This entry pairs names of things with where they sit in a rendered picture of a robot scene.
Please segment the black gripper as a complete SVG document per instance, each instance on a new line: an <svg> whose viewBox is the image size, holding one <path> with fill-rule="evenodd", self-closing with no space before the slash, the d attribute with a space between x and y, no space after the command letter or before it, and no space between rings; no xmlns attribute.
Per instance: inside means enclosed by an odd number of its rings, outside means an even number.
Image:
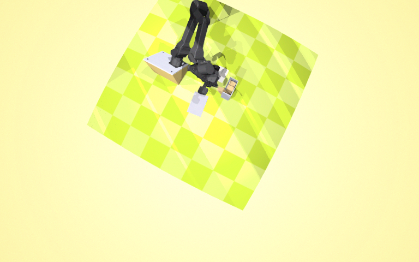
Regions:
<svg viewBox="0 0 419 262"><path fill-rule="evenodd" d="M220 67L218 65L213 65L213 66L214 66L214 70L217 70L218 71L220 69ZM200 86L199 89L198 89L198 91L197 91L199 94L202 94L202 95L206 95L207 94L207 92L208 92L208 88L207 87L211 87L211 86L217 87L218 86L218 84L216 84L216 85L211 84L211 83L207 84L204 81L204 79L203 79L203 77L206 77L206 76L207 75L201 75L200 77L198 77L202 82L204 82L203 86Z"/></svg>

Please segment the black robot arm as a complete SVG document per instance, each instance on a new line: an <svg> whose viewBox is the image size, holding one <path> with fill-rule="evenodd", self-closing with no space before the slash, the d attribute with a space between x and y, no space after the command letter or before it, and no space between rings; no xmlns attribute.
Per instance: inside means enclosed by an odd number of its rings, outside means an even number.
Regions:
<svg viewBox="0 0 419 262"><path fill-rule="evenodd" d="M203 17L205 16L205 17ZM192 65L188 65L188 72L192 72L195 76L207 75L203 77L204 81L209 84L216 85L219 80L219 72L214 70L211 61L206 61L204 58L203 45L205 43L206 32L210 24L210 11L207 3L199 0L193 0L190 6L190 18L183 33L181 41L179 41L175 48L171 50L172 55L171 64L173 67L178 68L182 66L183 57L188 55ZM198 24L199 23L199 24ZM197 27L194 45L190 48L189 44L195 28Z"/></svg>

